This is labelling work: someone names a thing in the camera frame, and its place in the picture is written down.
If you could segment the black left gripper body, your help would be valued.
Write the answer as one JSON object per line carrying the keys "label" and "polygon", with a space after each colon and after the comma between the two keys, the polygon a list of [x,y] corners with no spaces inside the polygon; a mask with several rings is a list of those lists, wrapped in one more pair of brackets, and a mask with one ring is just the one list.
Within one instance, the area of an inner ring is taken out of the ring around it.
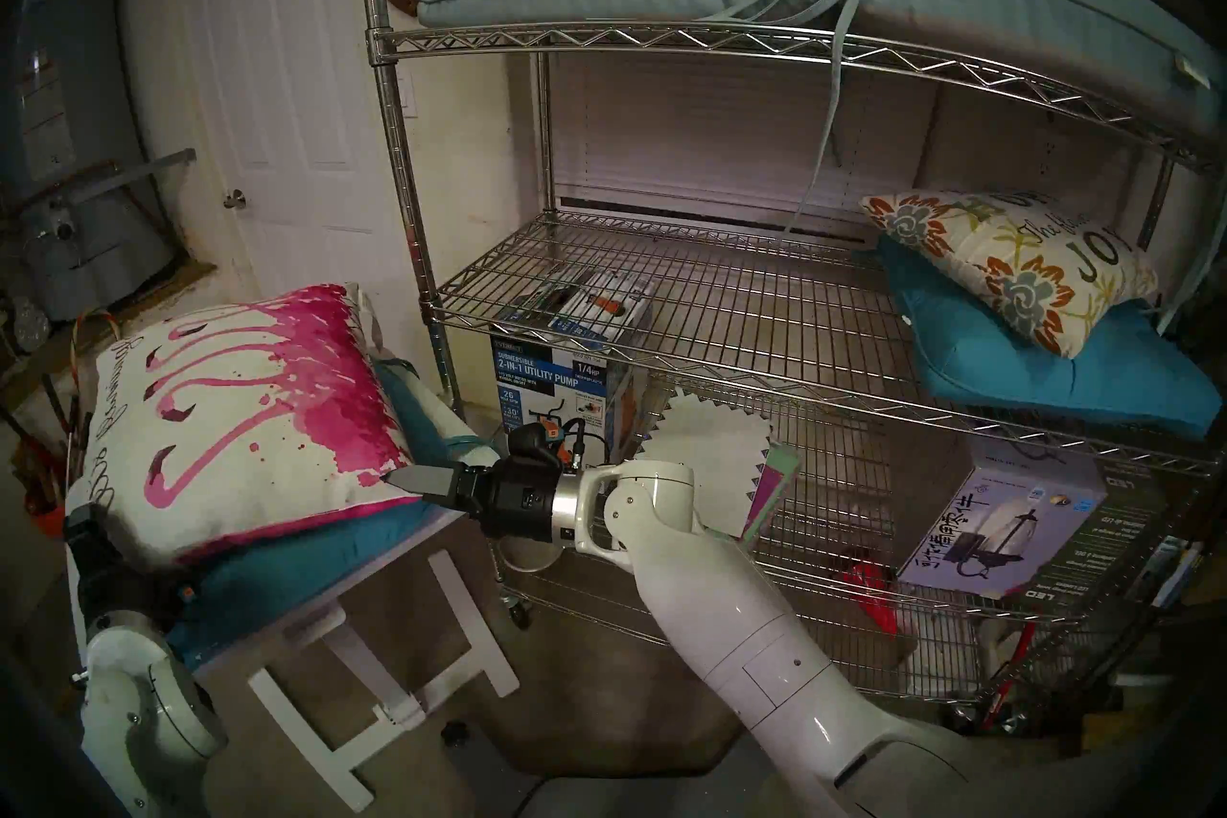
{"label": "black left gripper body", "polygon": [[71,581],[88,634],[96,634],[135,614],[153,632],[168,634],[189,602],[189,570],[146,570],[133,565],[110,540],[99,505],[83,505],[67,514],[64,541],[77,580]]}

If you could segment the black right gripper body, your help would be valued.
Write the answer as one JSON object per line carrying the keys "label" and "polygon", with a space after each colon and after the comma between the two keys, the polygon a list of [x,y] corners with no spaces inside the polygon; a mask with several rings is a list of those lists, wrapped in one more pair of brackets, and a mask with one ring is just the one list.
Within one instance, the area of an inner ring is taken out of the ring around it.
{"label": "black right gripper body", "polygon": [[510,455],[491,466],[456,464],[453,508],[485,536],[555,542],[552,508],[563,475],[560,459]]}

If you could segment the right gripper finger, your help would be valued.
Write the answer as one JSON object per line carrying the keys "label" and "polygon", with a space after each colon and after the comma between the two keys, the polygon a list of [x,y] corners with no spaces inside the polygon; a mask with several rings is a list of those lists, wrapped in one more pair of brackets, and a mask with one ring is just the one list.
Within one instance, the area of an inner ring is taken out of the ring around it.
{"label": "right gripper finger", "polygon": [[387,484],[429,503],[454,503],[463,464],[410,465],[387,473]]}

